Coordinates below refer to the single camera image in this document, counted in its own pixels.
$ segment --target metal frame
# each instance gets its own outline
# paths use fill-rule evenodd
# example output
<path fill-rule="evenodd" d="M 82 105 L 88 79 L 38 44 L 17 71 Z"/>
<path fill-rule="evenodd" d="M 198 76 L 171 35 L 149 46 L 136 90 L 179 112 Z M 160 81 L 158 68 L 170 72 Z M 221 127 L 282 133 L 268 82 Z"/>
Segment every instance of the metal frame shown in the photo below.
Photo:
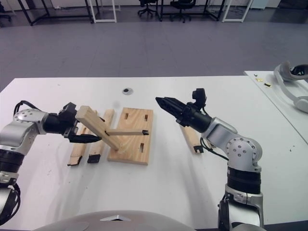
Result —
<path fill-rule="evenodd" d="M 114 18 L 113 19 L 96 19 L 96 15 L 94 13 L 94 8 L 93 8 L 93 4 L 92 4 L 92 0 L 89 0 L 89 3 L 90 3 L 90 8 L 91 8 L 91 11 L 92 11 L 92 15 L 93 15 L 93 20 L 94 20 L 94 23 L 116 23 L 116 7 L 115 7 L 115 0 L 111 0 L 112 2 L 112 11 L 114 12 Z"/>
<path fill-rule="evenodd" d="M 19 4 L 20 4 L 20 6 L 21 6 L 21 9 L 22 9 L 22 11 L 24 12 L 24 14 L 25 14 L 25 16 L 26 16 L 26 18 L 27 18 L 27 20 L 28 20 L 28 22 L 29 22 L 29 24 L 30 24 L 31 26 L 33 26 L 34 23 L 36 23 L 37 21 L 39 21 L 39 20 L 41 20 L 41 19 L 52 19 L 52 18 L 81 18 L 81 17 L 88 17 L 88 18 L 90 19 L 90 22 L 91 22 L 91 23 L 94 22 L 94 21 L 93 21 L 93 17 L 92 17 L 91 12 L 90 12 L 90 9 L 89 9 L 88 0 L 85 0 L 86 8 L 87 8 L 88 14 L 86 14 L 86 15 L 62 15 L 62 16 L 61 16 L 61 15 L 59 15 L 59 16 L 51 16 L 50 13 L 49 13 L 49 10 L 48 10 L 48 8 L 47 8 L 47 6 L 46 6 L 46 4 L 45 4 L 45 1 L 44 1 L 44 0 L 41 0 L 41 1 L 42 1 L 42 3 L 43 3 L 43 6 L 44 6 L 44 9 L 45 9 L 46 13 L 43 14 L 42 16 L 40 16 L 40 17 L 37 17 L 34 21 L 32 21 L 32 20 L 30 19 L 29 15 L 28 15 L 28 12 L 27 12 L 27 10 L 25 9 L 23 3 L 21 2 L 21 0 L 18 0 Z"/>
<path fill-rule="evenodd" d="M 222 0 L 222 3 L 220 5 L 220 9 L 219 9 L 219 12 L 218 12 L 218 15 L 214 15 L 212 12 L 208 11 L 207 10 L 207 7 L 209 5 L 209 0 L 206 0 L 205 2 L 205 5 L 204 5 L 204 9 L 203 9 L 203 12 L 202 13 L 187 13 L 189 15 L 209 15 L 211 17 L 213 17 L 214 19 L 216 19 L 216 21 L 219 21 L 220 20 L 220 16 L 221 16 L 221 13 L 222 13 L 222 10 L 223 10 L 223 7 L 225 5 L 225 2 L 226 0 Z M 171 14 L 174 14 L 174 13 L 164 13 L 163 11 L 163 8 L 164 8 L 164 0 L 161 0 L 161 5 L 160 5 L 160 14 L 158 15 L 159 17 L 159 20 L 162 22 L 163 21 L 163 16 L 164 15 L 171 15 Z"/>
<path fill-rule="evenodd" d="M 241 23 L 242 23 L 242 22 L 245 20 L 246 15 L 247 15 L 247 13 L 248 13 L 248 11 L 249 11 L 249 9 L 250 9 L 251 4 L 252 4 L 253 1 L 254 1 L 254 0 L 250 0 L 250 1 L 249 1 L 248 5 L 247 5 L 247 8 L 246 8 L 246 10 L 245 10 L 245 13 L 244 13 L 244 15 L 243 15 L 243 17 L 242 17 L 241 19 L 227 19 L 227 14 L 228 14 L 228 12 L 229 12 L 229 9 L 230 9 L 231 3 L 232 3 L 232 0 L 230 0 L 230 1 L 229 1 L 229 4 L 228 4 L 228 7 L 227 7 L 227 10 L 225 11 L 225 14 L 224 14 L 224 16 L 223 16 L 223 18 L 222 18 L 222 22 L 223 22 L 223 23 L 224 23 L 224 22 L 241 22 Z"/>
<path fill-rule="evenodd" d="M 104 10 L 103 1 L 100 0 L 100 2 L 101 2 L 101 8 L 102 8 L 102 10 Z M 120 5 L 120 3 L 118 4 L 117 8 L 115 8 L 115 11 L 121 11 L 121 5 Z"/>
<path fill-rule="evenodd" d="M 13 10 L 13 8 L 12 8 L 11 5 L 10 5 L 10 1 L 9 1 L 9 0 L 6 0 L 6 3 L 9 5 L 9 7 L 10 7 L 12 13 L 13 13 L 14 15 L 16 15 L 15 11 Z"/>

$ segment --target rectangular slot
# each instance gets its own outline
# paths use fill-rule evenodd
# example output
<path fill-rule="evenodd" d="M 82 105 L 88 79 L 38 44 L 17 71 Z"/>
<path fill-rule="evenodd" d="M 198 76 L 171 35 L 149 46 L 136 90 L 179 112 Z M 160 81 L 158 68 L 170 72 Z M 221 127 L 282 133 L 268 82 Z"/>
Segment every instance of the rectangular slot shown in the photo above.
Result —
<path fill-rule="evenodd" d="M 144 143 L 140 143 L 139 152 L 143 153 Z"/>

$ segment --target wooden stick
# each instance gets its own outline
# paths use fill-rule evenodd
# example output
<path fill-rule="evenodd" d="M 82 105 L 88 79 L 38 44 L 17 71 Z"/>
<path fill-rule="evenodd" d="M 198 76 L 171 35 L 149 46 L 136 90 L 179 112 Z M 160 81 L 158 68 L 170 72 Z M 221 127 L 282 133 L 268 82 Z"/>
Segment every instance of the wooden stick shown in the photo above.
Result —
<path fill-rule="evenodd" d="M 103 119 L 105 120 L 105 124 L 110 127 L 112 119 L 114 117 L 115 111 L 114 109 L 107 109 L 104 113 Z M 104 150 L 105 142 L 104 141 L 97 141 L 92 145 L 92 148 L 89 152 L 88 163 L 98 163 L 101 154 Z"/>
<path fill-rule="evenodd" d="M 90 130 L 83 125 L 78 134 L 90 134 Z M 86 150 L 86 147 L 86 143 L 74 143 L 73 150 L 67 166 L 79 165 L 79 162 Z"/>
<path fill-rule="evenodd" d="M 191 127 L 183 127 L 180 125 L 180 128 L 192 153 L 203 153 L 203 148 L 200 144 L 200 138 L 198 138 L 197 132 Z"/>
<path fill-rule="evenodd" d="M 77 111 L 75 118 L 89 128 L 95 135 L 102 138 L 102 140 L 112 149 L 118 150 L 121 142 L 116 136 L 108 136 L 105 131 L 108 126 L 99 118 L 89 106 L 81 106 Z"/>
<path fill-rule="evenodd" d="M 148 130 L 144 129 L 107 129 L 107 135 L 109 136 L 147 136 Z"/>

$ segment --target robotic arm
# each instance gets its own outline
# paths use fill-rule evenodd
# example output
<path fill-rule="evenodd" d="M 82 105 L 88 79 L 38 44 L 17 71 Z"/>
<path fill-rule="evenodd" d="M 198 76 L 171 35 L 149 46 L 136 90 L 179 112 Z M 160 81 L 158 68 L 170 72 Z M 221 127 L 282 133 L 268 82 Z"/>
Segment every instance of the robotic arm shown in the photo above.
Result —
<path fill-rule="evenodd" d="M 239 135 L 236 129 L 226 122 L 210 117 L 204 109 L 206 102 L 204 89 L 197 89 L 192 95 L 192 98 L 196 100 L 194 103 L 184 104 L 168 97 L 157 97 L 156 100 L 161 108 L 176 117 L 179 124 L 190 126 L 200 132 L 201 144 L 208 151 L 228 160 L 228 182 L 225 186 L 225 194 L 218 205 L 219 229 L 263 231 L 261 167 L 257 164 L 262 156 L 261 146 L 255 140 Z M 19 112 L 22 104 L 30 106 L 31 109 Z M 0 225 L 10 220 L 18 211 L 20 206 L 20 189 L 16 184 L 18 170 L 37 135 L 56 133 L 68 138 L 70 142 L 82 143 L 96 142 L 101 139 L 93 135 L 76 135 L 78 121 L 75 119 L 75 107 L 74 104 L 69 103 L 59 114 L 42 112 L 25 101 L 21 101 L 15 107 L 13 122 L 4 127 L 0 133 Z M 208 148 L 203 139 L 224 151 L 228 158 Z M 133 216 L 134 222 L 128 225 L 138 226 L 139 221 L 145 222 L 143 217 L 147 214 L 145 212 L 136 213 L 138 215 Z M 95 214 L 85 216 L 92 221 Z M 156 221 L 153 220 L 153 224 L 157 223 L 157 218 L 154 218 L 153 214 L 150 217 L 147 222 L 154 219 Z M 64 220 L 51 226 L 63 230 L 72 221 L 76 222 L 79 219 L 84 220 L 84 217 Z M 171 220 L 168 222 L 170 226 L 167 226 L 166 230 L 171 230 Z M 117 224 L 117 222 L 114 223 L 115 230 L 119 230 Z"/>
<path fill-rule="evenodd" d="M 23 104 L 30 108 L 19 111 Z M 37 135 L 61 134 L 70 142 L 90 143 L 101 138 L 93 135 L 76 135 L 76 105 L 68 103 L 56 113 L 47 113 L 27 101 L 18 103 L 13 122 L 0 133 L 0 225 L 10 220 L 20 206 L 20 189 L 16 184 L 18 170 Z"/>
<path fill-rule="evenodd" d="M 192 93 L 195 103 L 186 105 L 174 98 L 156 98 L 159 106 L 172 114 L 180 125 L 190 126 L 201 133 L 203 139 L 221 149 L 228 158 L 228 182 L 225 195 L 219 203 L 218 227 L 221 230 L 233 230 L 241 225 L 251 224 L 264 227 L 263 194 L 260 191 L 261 167 L 257 164 L 262 157 L 262 148 L 258 142 L 237 133 L 237 130 L 219 118 L 211 118 L 205 107 L 205 91 L 197 89 Z"/>

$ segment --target wooden plank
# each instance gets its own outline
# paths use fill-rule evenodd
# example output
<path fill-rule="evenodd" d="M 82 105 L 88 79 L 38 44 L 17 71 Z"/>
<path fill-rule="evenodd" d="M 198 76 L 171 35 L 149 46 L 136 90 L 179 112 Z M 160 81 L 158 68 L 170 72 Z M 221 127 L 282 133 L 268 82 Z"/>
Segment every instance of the wooden plank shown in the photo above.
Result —
<path fill-rule="evenodd" d="M 77 111 L 75 118 L 89 128 L 95 135 L 102 138 L 102 140 L 112 149 L 118 150 L 121 142 L 117 136 L 108 136 L 105 131 L 108 126 L 97 116 L 89 106 L 81 106 Z"/>
<path fill-rule="evenodd" d="M 180 125 L 180 128 L 191 152 L 195 154 L 203 153 L 203 147 L 200 144 L 200 137 L 198 137 L 197 132 L 188 126 L 183 127 Z"/>
<path fill-rule="evenodd" d="M 107 127 L 111 126 L 112 119 L 114 117 L 115 111 L 114 109 L 107 109 L 104 113 L 103 119 L 105 120 L 105 124 Z M 89 158 L 88 158 L 88 163 L 98 163 L 101 154 L 104 150 L 105 147 L 105 142 L 104 141 L 97 141 L 92 145 L 92 148 L 89 152 Z"/>
<path fill-rule="evenodd" d="M 146 129 L 148 136 L 118 136 L 121 147 L 110 150 L 109 161 L 148 165 L 153 110 L 123 108 L 117 129 Z"/>
<path fill-rule="evenodd" d="M 146 136 L 149 135 L 148 130 L 143 129 L 107 129 L 109 136 Z"/>
<path fill-rule="evenodd" d="M 78 135 L 81 134 L 90 134 L 90 130 L 83 125 L 81 130 L 78 132 Z M 67 166 L 79 165 L 79 162 L 86 150 L 86 147 L 86 143 L 74 143 L 73 150 Z"/>

